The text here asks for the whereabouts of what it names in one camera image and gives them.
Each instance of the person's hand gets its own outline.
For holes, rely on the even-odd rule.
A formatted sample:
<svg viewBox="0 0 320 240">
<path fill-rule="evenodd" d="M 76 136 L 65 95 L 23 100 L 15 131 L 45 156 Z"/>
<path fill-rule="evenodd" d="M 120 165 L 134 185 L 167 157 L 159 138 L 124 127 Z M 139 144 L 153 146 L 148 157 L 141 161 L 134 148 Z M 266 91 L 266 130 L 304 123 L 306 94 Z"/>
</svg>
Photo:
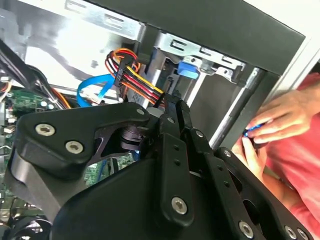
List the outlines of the person's hand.
<svg viewBox="0 0 320 240">
<path fill-rule="evenodd" d="M 311 96 L 303 91 L 288 92 L 261 107 L 247 129 L 263 126 L 248 133 L 257 144 L 268 143 L 305 133 L 310 128 L 312 111 Z"/>
<path fill-rule="evenodd" d="M 265 147 L 260 148 L 256 152 L 250 139 L 242 137 L 235 143 L 232 152 L 261 182 L 263 181 L 263 173 L 267 161 Z"/>
</svg>

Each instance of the motherboard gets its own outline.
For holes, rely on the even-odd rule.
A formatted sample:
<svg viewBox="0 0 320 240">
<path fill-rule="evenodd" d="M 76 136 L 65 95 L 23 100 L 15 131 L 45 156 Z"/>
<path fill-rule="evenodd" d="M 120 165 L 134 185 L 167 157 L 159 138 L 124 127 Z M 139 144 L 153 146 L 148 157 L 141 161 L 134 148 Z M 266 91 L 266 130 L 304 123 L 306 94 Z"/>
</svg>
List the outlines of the motherboard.
<svg viewBox="0 0 320 240">
<path fill-rule="evenodd" d="M 72 102 L 72 96 L 65 97 L 69 98 L 69 102 Z M 19 118 L 26 114 L 56 110 L 47 98 L 22 88 L 11 90 L 5 100 L 0 103 L 0 225 L 5 225 L 10 219 L 21 216 L 43 215 L 36 206 L 15 197 L 4 184 L 4 177 Z M 104 159 L 89 165 L 83 175 L 83 180 L 90 187 L 134 161 L 132 153 L 118 158 Z"/>
</svg>

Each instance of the pink shirt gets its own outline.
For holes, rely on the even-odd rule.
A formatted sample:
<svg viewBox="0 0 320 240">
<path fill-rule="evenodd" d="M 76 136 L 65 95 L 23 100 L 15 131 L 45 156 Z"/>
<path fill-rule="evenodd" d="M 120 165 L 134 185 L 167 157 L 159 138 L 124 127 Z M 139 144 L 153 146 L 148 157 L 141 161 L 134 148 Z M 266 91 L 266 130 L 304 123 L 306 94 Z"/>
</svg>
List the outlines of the pink shirt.
<svg viewBox="0 0 320 240">
<path fill-rule="evenodd" d="M 308 75 L 300 89 L 320 81 L 320 74 Z M 291 213 L 320 240 L 320 113 L 306 133 L 270 142 L 267 166 L 299 193 L 302 202 Z"/>
</svg>

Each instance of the finger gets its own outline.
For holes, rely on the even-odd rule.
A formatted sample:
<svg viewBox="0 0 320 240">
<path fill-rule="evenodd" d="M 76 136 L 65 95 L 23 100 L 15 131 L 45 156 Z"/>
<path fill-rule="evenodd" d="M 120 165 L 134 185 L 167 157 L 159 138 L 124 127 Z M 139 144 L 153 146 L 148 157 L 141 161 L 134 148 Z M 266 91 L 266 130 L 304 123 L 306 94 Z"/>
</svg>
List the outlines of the finger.
<svg viewBox="0 0 320 240">
<path fill-rule="evenodd" d="M 290 126 L 286 129 L 277 131 L 275 133 L 270 133 L 270 134 L 265 134 L 265 135 L 260 135 L 255 137 L 253 140 L 256 144 L 264 144 L 272 141 L 277 141 L 285 138 L 290 138 L 293 136 L 297 136 L 300 134 L 305 133 L 306 131 L 309 130 L 309 125 L 293 125 Z"/>
<path fill-rule="evenodd" d="M 242 142 L 244 146 L 244 152 L 245 152 L 248 168 L 256 177 L 258 177 L 265 167 L 264 165 L 265 160 L 259 159 L 251 141 L 248 138 L 244 137 L 242 139 Z"/>
<path fill-rule="evenodd" d="M 271 121 L 273 119 L 276 119 L 278 117 L 281 117 L 287 114 L 289 111 L 290 111 L 290 108 L 286 105 L 273 107 L 254 117 L 246 128 L 249 129 L 259 124 L 264 124 L 268 121 Z"/>
<path fill-rule="evenodd" d="M 265 168 L 266 162 L 267 162 L 267 149 L 266 147 L 259 148 L 257 151 L 258 159 L 260 160 L 261 164 L 263 165 L 263 168 Z"/>
<path fill-rule="evenodd" d="M 243 151 L 243 144 L 242 144 L 241 137 L 236 141 L 235 145 L 232 147 L 232 152 L 244 165 L 247 166 L 247 161 L 246 161 L 245 153 Z"/>
<path fill-rule="evenodd" d="M 284 116 L 278 117 L 270 123 L 266 123 L 265 125 L 259 128 L 249 131 L 248 137 L 254 138 L 265 134 L 274 134 L 280 130 L 286 129 L 292 125 L 300 123 L 297 121 L 298 119 L 292 113 L 289 113 Z"/>
<path fill-rule="evenodd" d="M 280 102 L 278 102 L 278 99 L 275 99 L 275 100 L 269 102 L 268 104 L 260 107 L 258 112 L 256 113 L 256 115 L 258 116 L 258 115 L 260 115 L 270 109 L 274 109 L 274 108 L 278 107 L 279 105 L 280 105 Z"/>
<path fill-rule="evenodd" d="M 244 148 L 244 155 L 245 155 L 246 161 L 249 163 L 249 161 L 251 161 L 252 159 L 256 160 L 258 157 L 256 154 L 256 150 L 254 149 L 254 146 L 252 145 L 250 139 L 247 137 L 243 137 L 242 144 Z"/>
</svg>

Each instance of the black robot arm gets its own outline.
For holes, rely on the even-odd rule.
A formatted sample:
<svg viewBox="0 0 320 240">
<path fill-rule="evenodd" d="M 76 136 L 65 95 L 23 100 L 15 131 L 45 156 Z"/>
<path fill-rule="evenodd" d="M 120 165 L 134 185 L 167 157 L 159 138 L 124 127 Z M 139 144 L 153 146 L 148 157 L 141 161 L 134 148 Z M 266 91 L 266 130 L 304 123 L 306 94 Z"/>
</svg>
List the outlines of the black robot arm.
<svg viewBox="0 0 320 240">
<path fill-rule="evenodd" d="M 230 150 L 213 153 L 184 101 L 166 94 L 164 105 L 23 116 L 6 184 L 43 210 L 52 240 L 312 239 Z M 128 150 L 140 160 L 85 187 L 88 165 Z"/>
</svg>

